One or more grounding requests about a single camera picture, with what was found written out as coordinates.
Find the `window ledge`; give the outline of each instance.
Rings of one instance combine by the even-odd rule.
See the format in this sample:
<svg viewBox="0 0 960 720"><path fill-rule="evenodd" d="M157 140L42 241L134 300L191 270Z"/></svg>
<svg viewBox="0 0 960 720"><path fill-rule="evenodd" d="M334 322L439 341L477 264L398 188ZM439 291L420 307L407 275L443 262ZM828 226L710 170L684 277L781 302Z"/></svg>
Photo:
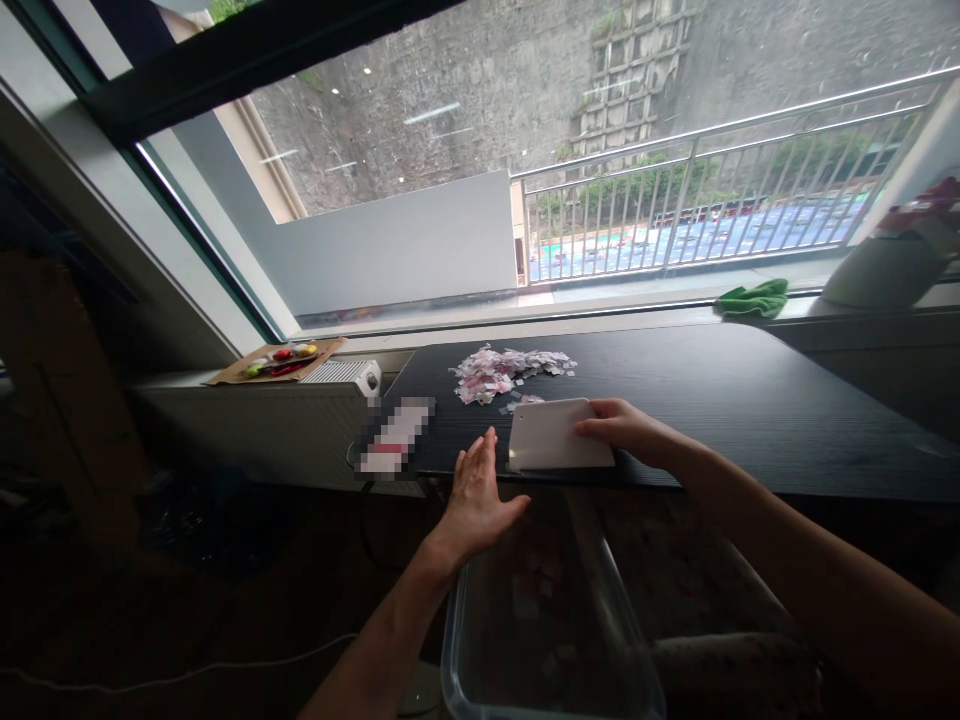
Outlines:
<svg viewBox="0 0 960 720"><path fill-rule="evenodd" d="M859 310L834 305L819 296L793 297L776 320L758 327L775 328L825 320L908 317L960 307L960 282L935 285L908 310ZM488 325L469 328L445 328L394 335L357 337L348 340L338 356L358 353L411 350L425 345L455 342L491 342L506 338L572 335L578 333L639 330L677 325L707 325L723 322L709 304L698 307L639 310L621 315L595 315L580 318L545 318L541 321Z"/></svg>

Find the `window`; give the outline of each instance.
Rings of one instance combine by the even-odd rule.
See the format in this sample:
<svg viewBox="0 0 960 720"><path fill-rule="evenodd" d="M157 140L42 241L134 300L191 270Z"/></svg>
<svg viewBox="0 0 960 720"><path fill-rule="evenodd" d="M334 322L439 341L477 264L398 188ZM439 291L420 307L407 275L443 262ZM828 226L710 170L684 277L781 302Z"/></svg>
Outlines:
<svg viewBox="0 0 960 720"><path fill-rule="evenodd" d="M282 0L133 3L166 39L93 4L128 55L157 46L94 115L159 155L172 133L258 286L324 332L706 300L770 274L819 287L960 39L935 0L864 0L857 33L830 4L743 23L741 0L414 3L402 29L347 22L335 42ZM195 77L167 87L162 65Z"/></svg>

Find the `clear plastic bin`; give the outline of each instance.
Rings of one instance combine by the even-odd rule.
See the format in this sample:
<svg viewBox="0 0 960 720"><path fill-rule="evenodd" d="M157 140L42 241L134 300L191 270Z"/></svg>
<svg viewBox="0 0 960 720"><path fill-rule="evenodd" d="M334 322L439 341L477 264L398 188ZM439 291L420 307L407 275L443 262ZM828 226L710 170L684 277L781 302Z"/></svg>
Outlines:
<svg viewBox="0 0 960 720"><path fill-rule="evenodd" d="M450 594L443 695L458 720L665 718L656 670L593 505L577 489L533 498Z"/></svg>

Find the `left hand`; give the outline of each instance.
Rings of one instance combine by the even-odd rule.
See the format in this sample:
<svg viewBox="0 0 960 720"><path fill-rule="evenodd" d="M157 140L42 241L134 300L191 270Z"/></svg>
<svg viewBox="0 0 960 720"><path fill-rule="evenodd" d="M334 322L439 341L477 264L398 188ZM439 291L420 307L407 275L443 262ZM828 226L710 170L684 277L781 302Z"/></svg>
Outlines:
<svg viewBox="0 0 960 720"><path fill-rule="evenodd" d="M474 555L493 546L519 520L530 497L518 495L500 502L497 493L497 433L491 427L471 448L460 451L453 475L453 492L447 510L428 540L438 544L456 569Z"/></svg>

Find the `forearm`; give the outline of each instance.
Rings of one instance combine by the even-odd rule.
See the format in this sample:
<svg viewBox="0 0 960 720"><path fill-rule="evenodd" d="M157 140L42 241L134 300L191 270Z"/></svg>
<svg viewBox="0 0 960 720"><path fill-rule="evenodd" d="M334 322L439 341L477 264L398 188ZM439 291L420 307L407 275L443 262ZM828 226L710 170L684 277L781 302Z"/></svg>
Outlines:
<svg viewBox="0 0 960 720"><path fill-rule="evenodd" d="M456 578L456 561L438 545L431 537L420 545L300 720L396 717L430 623Z"/></svg>
<svg viewBox="0 0 960 720"><path fill-rule="evenodd" d="M916 710L952 697L960 619L703 446L668 469L810 639L881 706Z"/></svg>

